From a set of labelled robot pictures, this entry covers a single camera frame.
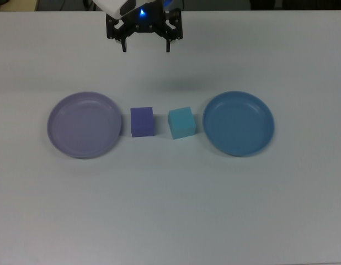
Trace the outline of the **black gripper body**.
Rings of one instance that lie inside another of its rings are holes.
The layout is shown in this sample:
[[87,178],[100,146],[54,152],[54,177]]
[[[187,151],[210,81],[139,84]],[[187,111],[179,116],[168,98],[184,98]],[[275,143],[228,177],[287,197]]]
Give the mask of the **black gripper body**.
[[137,7],[122,18],[128,29],[137,33],[164,33],[166,13],[162,7]]

